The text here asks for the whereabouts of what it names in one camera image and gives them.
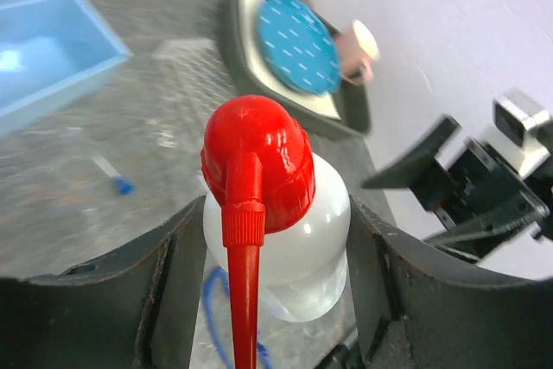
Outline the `red cap wash bottle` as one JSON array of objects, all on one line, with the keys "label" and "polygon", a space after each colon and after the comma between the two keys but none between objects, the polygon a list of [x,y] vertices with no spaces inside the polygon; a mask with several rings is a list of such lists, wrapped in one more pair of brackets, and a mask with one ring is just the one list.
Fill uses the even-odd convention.
[{"label": "red cap wash bottle", "polygon": [[338,171],[276,101],[231,99],[207,123],[203,232],[226,271],[234,361],[257,364],[258,309],[314,321],[346,286],[351,204]]}]

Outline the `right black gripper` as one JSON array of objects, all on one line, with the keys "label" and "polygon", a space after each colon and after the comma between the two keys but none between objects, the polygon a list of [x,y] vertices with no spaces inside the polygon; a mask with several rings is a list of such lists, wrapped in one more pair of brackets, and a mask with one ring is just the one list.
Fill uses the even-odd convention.
[{"label": "right black gripper", "polygon": [[[445,115],[384,170],[364,179],[363,189],[409,188],[429,170],[460,124]],[[552,180],[523,179],[489,144],[474,139],[448,169],[456,188],[436,209],[444,230],[425,243],[476,264],[529,226],[534,239],[552,238]]]}]

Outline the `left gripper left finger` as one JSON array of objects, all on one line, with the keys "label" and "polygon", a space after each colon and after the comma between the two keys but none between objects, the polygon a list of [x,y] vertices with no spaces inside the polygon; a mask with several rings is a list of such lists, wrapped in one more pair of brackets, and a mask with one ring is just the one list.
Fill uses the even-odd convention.
[{"label": "left gripper left finger", "polygon": [[1,280],[4,368],[186,368],[207,248],[197,198],[59,275]]}]

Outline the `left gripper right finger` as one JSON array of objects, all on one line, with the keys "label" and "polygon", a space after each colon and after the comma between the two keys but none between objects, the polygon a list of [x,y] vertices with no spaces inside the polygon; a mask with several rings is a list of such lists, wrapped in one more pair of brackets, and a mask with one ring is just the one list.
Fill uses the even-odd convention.
[{"label": "left gripper right finger", "polygon": [[352,199],[346,243],[368,368],[549,368],[552,282],[460,261]]}]

